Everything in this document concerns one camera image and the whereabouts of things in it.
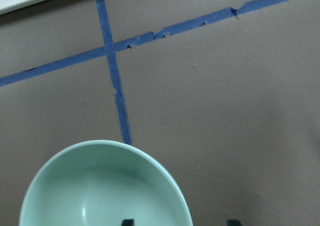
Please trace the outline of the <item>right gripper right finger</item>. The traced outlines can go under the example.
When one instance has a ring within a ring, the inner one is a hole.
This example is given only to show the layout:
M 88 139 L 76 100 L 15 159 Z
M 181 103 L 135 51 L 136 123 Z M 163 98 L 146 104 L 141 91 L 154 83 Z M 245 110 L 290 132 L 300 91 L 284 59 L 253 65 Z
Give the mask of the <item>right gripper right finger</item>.
M 228 219 L 227 226 L 242 226 L 242 223 L 237 219 Z

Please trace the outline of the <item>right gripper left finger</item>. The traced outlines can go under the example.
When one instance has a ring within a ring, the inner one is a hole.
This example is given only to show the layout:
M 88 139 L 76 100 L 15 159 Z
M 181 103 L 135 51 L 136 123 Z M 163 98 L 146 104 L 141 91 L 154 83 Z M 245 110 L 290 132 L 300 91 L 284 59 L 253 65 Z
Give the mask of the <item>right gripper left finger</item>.
M 135 220 L 133 218 L 124 219 L 121 223 L 121 226 L 134 226 Z

